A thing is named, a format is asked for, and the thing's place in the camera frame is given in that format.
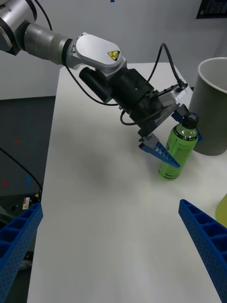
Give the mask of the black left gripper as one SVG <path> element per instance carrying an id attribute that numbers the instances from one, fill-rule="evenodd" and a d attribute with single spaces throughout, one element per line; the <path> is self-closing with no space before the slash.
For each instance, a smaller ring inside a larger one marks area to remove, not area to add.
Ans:
<path id="1" fill-rule="evenodd" d="M 174 127 L 174 133 L 182 140 L 202 141 L 197 129 L 199 117 L 190 112 L 185 105 L 178 105 L 181 91 L 137 91 L 127 97 L 127 114 L 132 120 L 128 126 L 138 126 L 140 138 L 139 148 L 161 161 L 179 168 L 180 165 L 167 151 L 165 146 L 152 132 L 163 123 L 171 114 L 172 118 L 179 123 L 180 130 Z M 196 131 L 194 137 L 189 137 L 190 131 Z"/>

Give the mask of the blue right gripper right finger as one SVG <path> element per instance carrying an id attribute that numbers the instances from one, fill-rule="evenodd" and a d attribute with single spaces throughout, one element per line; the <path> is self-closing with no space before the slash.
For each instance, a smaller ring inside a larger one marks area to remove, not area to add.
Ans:
<path id="1" fill-rule="evenodd" d="M 227 302 L 227 229 L 202 210 L 180 200 L 178 213 L 221 302 Z"/>

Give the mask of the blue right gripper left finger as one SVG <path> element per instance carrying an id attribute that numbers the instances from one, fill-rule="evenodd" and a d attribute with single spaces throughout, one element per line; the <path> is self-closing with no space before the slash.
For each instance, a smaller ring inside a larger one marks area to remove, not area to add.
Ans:
<path id="1" fill-rule="evenodd" d="M 0 230 L 0 302 L 5 302 L 43 218 L 40 203 Z"/>

